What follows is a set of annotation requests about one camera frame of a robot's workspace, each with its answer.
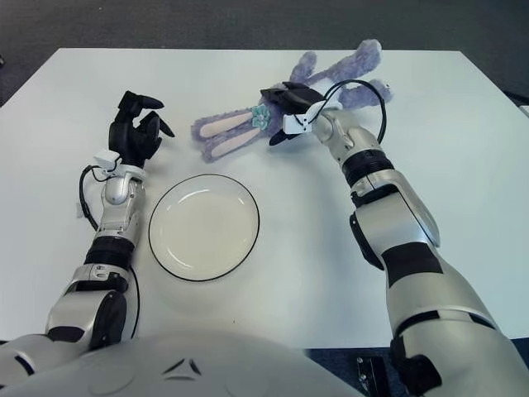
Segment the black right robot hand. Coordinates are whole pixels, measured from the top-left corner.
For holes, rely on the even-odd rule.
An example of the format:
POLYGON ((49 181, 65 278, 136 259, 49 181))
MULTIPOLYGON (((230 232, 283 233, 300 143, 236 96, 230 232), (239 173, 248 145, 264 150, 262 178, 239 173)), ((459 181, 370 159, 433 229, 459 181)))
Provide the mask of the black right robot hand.
POLYGON ((310 108, 324 100, 318 91, 305 84, 293 82, 283 82, 272 88, 261 89, 260 93, 261 102, 270 114, 265 128, 270 146, 311 131, 309 123, 315 112, 310 111, 310 108))

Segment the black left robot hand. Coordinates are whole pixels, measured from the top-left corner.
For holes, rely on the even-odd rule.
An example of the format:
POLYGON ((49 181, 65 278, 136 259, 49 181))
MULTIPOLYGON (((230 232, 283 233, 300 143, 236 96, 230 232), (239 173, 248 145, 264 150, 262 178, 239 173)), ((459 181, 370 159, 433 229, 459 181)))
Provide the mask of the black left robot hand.
POLYGON ((108 149, 119 154, 122 164, 143 169, 145 161, 160 148, 160 133, 174 137, 169 125, 156 112, 163 107, 156 98, 132 91, 123 94, 108 137, 108 149))

